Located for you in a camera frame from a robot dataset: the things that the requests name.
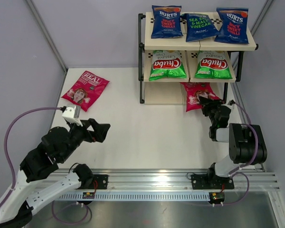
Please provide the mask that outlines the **green Chuba bag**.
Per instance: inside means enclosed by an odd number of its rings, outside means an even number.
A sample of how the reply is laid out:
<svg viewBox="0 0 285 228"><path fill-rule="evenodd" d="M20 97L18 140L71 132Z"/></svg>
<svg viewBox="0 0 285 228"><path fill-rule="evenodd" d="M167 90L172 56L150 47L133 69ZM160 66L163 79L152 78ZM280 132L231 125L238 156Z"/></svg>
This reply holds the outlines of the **green Chuba bag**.
<svg viewBox="0 0 285 228"><path fill-rule="evenodd" d="M154 50L149 81L163 78L185 79L187 73L178 50Z"/></svg>
<svg viewBox="0 0 285 228"><path fill-rule="evenodd" d="M194 75L199 79L231 79L232 75L223 51L199 51Z"/></svg>

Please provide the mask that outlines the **blue Burts sea salt bag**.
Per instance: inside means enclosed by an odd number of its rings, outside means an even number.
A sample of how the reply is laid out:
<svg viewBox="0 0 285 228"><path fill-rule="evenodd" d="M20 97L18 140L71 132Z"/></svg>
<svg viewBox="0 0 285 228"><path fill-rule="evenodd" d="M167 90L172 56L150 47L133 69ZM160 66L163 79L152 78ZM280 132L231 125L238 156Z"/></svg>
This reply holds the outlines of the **blue Burts sea salt bag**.
<svg viewBox="0 0 285 228"><path fill-rule="evenodd" d="M207 14L185 13L181 18L186 21L186 42L199 41L219 35L218 29Z"/></svg>

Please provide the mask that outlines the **blue Burts chilli bag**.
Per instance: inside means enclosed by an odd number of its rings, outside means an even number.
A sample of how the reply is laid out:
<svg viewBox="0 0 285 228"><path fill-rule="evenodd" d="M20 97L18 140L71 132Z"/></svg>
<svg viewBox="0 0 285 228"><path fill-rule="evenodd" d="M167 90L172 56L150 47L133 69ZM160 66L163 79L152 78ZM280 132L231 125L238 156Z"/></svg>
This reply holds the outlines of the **blue Burts chilli bag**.
<svg viewBox="0 0 285 228"><path fill-rule="evenodd" d="M214 41L229 44L248 44L248 8L217 7L216 11L222 20L222 26Z"/></svg>
<svg viewBox="0 0 285 228"><path fill-rule="evenodd" d="M152 5L153 30L152 39L182 37L181 8L179 5L158 6Z"/></svg>

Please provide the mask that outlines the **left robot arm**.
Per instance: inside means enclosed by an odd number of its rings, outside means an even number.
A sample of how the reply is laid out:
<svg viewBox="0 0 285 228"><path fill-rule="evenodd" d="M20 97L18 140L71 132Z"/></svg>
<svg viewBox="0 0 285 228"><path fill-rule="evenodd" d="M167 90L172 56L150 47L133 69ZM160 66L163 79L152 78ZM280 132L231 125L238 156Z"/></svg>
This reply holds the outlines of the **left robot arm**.
<svg viewBox="0 0 285 228"><path fill-rule="evenodd" d="M36 187L58 170L82 142L102 143L110 129L95 119L70 123L70 129L54 127L44 135L19 166L16 181L0 198L0 228L22 228L41 209L64 193L94 184L94 174L86 164L78 164L67 176L43 190Z"/></svg>

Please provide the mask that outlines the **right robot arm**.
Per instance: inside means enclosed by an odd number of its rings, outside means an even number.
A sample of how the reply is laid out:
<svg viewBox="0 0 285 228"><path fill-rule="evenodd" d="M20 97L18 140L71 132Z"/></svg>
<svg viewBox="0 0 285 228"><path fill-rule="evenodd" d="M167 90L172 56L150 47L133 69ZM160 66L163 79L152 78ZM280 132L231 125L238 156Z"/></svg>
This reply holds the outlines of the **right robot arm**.
<svg viewBox="0 0 285 228"><path fill-rule="evenodd" d="M261 127L248 123L230 123L234 107L241 106L234 100L224 104L222 100L201 97L202 113L211 121L209 137L214 142L228 143L228 155L213 163L205 174L192 174L195 190L232 190L233 177L244 167L262 164L267 159L267 149Z"/></svg>

